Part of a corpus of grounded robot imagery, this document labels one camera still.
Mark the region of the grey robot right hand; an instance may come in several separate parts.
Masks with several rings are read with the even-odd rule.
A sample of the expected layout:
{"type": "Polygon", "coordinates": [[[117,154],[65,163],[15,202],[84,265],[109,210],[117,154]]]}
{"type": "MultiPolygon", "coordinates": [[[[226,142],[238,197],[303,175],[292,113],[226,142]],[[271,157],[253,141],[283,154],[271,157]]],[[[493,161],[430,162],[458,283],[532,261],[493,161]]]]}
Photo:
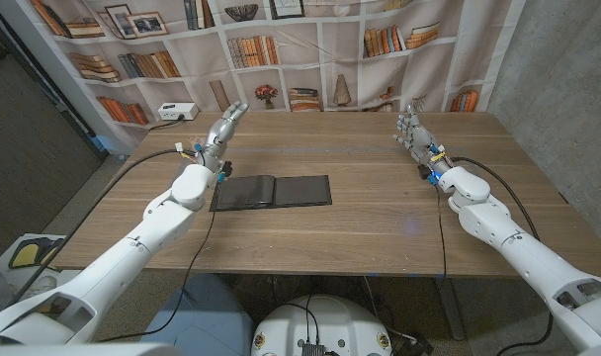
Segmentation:
{"type": "Polygon", "coordinates": [[[397,129],[402,135],[394,134],[392,137],[418,163],[421,179],[437,185],[441,176],[453,168],[453,163],[446,154],[445,147],[420,124],[413,106],[408,104],[406,110],[407,113],[400,115],[397,121],[397,129]]]}

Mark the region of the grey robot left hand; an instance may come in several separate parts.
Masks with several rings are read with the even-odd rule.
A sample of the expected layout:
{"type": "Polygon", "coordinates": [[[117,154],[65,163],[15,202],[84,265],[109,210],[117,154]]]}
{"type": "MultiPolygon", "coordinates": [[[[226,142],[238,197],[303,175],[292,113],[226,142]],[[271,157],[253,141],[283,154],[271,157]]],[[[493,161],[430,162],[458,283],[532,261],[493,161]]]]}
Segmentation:
{"type": "Polygon", "coordinates": [[[211,172],[219,171],[223,165],[221,158],[225,153],[227,143],[232,139],[239,120],[248,109],[247,103],[237,101],[230,105],[221,118],[211,126],[198,160],[211,172]]]}

